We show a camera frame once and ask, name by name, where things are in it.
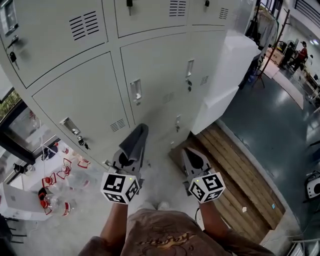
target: gray floor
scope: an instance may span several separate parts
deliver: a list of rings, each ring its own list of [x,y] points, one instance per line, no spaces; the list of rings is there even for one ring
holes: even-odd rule
[[[318,201],[303,203],[306,174],[313,170],[310,155],[318,147],[309,143],[320,140],[319,114],[304,101],[304,108],[273,79],[263,75],[265,88],[259,80],[254,88],[246,84],[239,90],[220,118],[245,144],[271,176],[307,238],[314,238],[319,223],[313,216]],[[295,86],[304,94],[298,84]]]

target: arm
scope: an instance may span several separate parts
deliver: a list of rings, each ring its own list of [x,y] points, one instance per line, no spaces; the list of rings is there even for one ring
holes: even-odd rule
[[[114,203],[109,217],[101,231],[100,237],[107,245],[122,250],[127,232],[128,205]]]
[[[274,256],[268,249],[256,244],[228,228],[213,201],[200,204],[205,233],[226,251],[238,256]]]

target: wall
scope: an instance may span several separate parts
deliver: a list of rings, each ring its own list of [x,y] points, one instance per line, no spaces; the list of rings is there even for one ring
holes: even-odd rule
[[[283,35],[282,40],[285,42],[287,42],[288,40],[295,41],[297,38],[299,39],[299,43],[296,49],[300,51],[303,48],[300,42],[305,41],[306,48],[308,50],[308,56],[313,55],[312,66],[308,67],[308,70],[312,75],[320,75],[320,44],[318,46],[312,45],[310,43],[310,40],[299,30],[297,30],[295,27],[291,25],[287,25],[287,31]]]

